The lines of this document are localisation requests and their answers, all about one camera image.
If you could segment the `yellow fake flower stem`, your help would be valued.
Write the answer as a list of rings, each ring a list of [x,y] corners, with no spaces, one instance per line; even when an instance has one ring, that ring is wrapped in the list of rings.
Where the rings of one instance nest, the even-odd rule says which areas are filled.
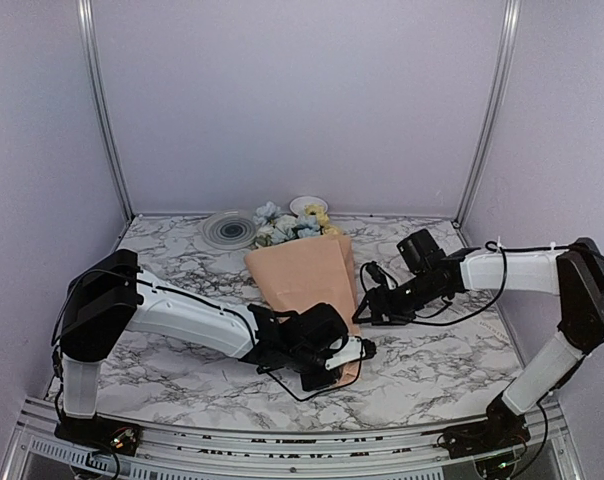
[[[321,235],[340,235],[343,231],[331,223],[327,208],[321,204],[310,204],[304,208],[307,219],[315,219]]]

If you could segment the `white fake rose stem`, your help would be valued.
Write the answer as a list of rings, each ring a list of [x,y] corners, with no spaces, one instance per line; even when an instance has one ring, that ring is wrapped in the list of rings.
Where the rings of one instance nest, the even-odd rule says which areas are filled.
[[[282,215],[270,220],[256,232],[254,245],[258,248],[280,245],[296,238],[294,232],[297,219],[291,215]]]

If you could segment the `blue fake flower stem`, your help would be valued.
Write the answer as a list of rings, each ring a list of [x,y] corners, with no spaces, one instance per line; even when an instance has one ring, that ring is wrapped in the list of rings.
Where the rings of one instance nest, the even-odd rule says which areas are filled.
[[[315,219],[307,219],[305,217],[305,214],[286,214],[278,205],[276,205],[272,201],[268,201],[266,204],[258,207],[255,210],[255,213],[253,215],[253,221],[258,230],[261,226],[265,225],[270,220],[276,219],[282,215],[291,215],[297,219],[297,226],[294,229],[296,238],[293,240],[311,238],[321,235],[319,232],[319,228],[315,222]]]

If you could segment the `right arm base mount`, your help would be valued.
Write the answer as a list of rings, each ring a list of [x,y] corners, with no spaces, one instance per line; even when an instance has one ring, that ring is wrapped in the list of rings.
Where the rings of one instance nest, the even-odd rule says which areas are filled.
[[[496,398],[488,405],[484,420],[445,428],[438,445],[451,459],[457,459],[525,444],[530,439],[525,416],[515,414]]]

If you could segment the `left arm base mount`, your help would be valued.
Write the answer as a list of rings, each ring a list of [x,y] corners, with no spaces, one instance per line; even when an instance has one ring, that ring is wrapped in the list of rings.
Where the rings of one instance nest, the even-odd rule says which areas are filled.
[[[94,415],[90,419],[68,416],[57,410],[55,436],[85,447],[108,453],[134,456],[140,444],[142,427],[138,424]]]

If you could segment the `peach wrapping paper sheet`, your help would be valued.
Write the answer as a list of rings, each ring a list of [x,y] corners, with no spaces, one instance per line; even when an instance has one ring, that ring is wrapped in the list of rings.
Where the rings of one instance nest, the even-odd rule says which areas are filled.
[[[304,312],[318,303],[333,306],[351,336],[357,307],[351,238],[322,235],[262,247],[244,258],[266,303],[276,311]]]

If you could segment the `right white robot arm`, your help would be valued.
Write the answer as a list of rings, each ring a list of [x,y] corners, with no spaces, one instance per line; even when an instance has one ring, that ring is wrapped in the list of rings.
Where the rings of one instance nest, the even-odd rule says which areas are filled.
[[[518,313],[537,314],[547,339],[536,341],[521,372],[486,408],[477,438],[497,448],[516,420],[562,387],[604,345],[604,253],[589,237],[567,244],[507,247],[498,240],[447,253],[427,230],[400,241],[411,276],[399,281],[379,263],[363,264],[364,296],[353,319],[375,326],[449,328],[496,307],[517,333]]]

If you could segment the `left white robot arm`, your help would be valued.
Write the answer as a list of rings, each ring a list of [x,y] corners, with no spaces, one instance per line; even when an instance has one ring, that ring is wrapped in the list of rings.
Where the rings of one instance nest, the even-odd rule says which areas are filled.
[[[107,421],[96,413],[98,378],[124,331],[203,346],[260,374],[292,370],[309,397],[336,388],[344,366],[376,354],[375,344],[350,332],[327,303],[303,312],[228,306],[158,278],[135,252],[120,249],[69,283],[52,334],[63,411],[88,445],[108,436]]]

